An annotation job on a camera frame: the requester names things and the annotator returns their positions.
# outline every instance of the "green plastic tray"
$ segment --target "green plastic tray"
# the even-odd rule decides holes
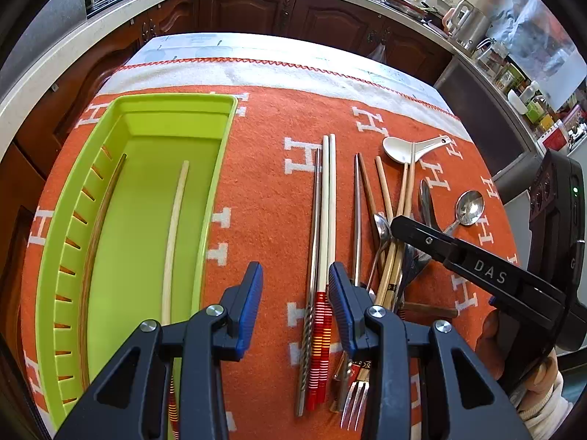
[[[90,285],[90,380],[141,321],[160,320],[169,221],[185,160],[190,169],[175,242],[171,321],[189,319],[199,309],[208,227],[236,108],[237,99],[228,95],[121,96],[86,141],[59,197],[37,286],[37,357],[56,428],[82,394],[81,278],[96,214],[122,154],[127,159],[106,213]]]

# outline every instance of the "wooden cabinet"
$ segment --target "wooden cabinet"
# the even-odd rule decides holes
[[[139,47],[140,25],[124,23],[86,51],[41,97],[16,141],[43,176],[96,92]]]
[[[397,21],[386,18],[381,38],[385,41],[387,65],[434,85],[452,55]]]
[[[288,37],[367,55],[384,18],[341,0],[296,0]]]
[[[87,50],[37,102],[16,141],[48,176],[69,132],[98,90],[151,38],[196,30],[193,0],[167,0],[124,23]]]
[[[149,8],[147,17],[148,21],[141,21],[141,26],[142,33],[149,34],[148,39],[196,30],[194,0],[166,0]]]
[[[296,0],[200,0],[199,31],[287,36]]]
[[[45,181],[11,143],[0,162],[0,332],[24,372],[20,335],[26,244]]]

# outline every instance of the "orange blanket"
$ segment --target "orange blanket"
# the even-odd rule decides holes
[[[383,152],[382,129],[407,140],[426,140],[441,132],[432,126],[357,101],[332,98],[292,89],[229,86],[182,86],[139,92],[211,92],[244,94],[239,102],[222,163],[215,198],[215,216],[209,233],[208,260],[202,305],[215,303],[224,289],[240,282],[250,260],[260,261],[265,286],[251,349],[240,363],[222,366],[225,402],[231,438],[272,436],[280,440],[359,438],[359,432],[338,428],[339,415],[328,412],[332,401],[301,419],[294,417],[298,376],[297,355],[304,307],[307,252],[312,210],[315,148],[323,134],[335,133],[337,143],[336,259],[350,271],[353,238],[353,156],[362,152],[378,210],[383,210],[374,158],[380,155],[397,206],[401,167]],[[92,101],[82,122],[96,119],[117,95]],[[42,239],[51,223],[59,194],[94,123],[72,132],[58,157],[39,202],[32,234]],[[456,236],[516,262],[515,244],[491,177],[474,144],[457,137],[453,143],[428,155],[416,166],[416,183],[427,178],[441,227],[454,220],[454,204],[464,191],[479,190],[485,213],[476,225],[459,227]],[[413,206],[417,207],[417,195]],[[374,249],[367,210],[363,209],[363,262],[368,276]],[[43,246],[31,243],[25,259],[22,288],[22,335],[29,381],[37,406],[47,410],[36,370],[34,306],[36,281]],[[458,278],[438,263],[407,289],[408,301],[457,307],[454,326],[470,345],[492,309],[489,295]],[[409,320],[429,322],[421,317]],[[338,335],[333,337],[331,370],[340,355]],[[420,421],[418,378],[413,377],[413,424]]]

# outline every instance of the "metal fork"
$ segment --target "metal fork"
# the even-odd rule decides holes
[[[340,419],[340,428],[344,428],[344,425],[346,424],[346,429],[350,430],[354,418],[353,430],[357,430],[357,427],[359,426],[359,419],[367,401],[368,392],[369,369],[363,367],[359,371],[356,381],[351,384],[349,393],[346,396],[344,410],[342,411],[342,418]]]

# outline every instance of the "white sleeve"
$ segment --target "white sleeve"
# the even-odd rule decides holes
[[[562,394],[562,374],[558,373],[551,392],[538,406],[519,412],[534,440],[548,440],[573,408]]]

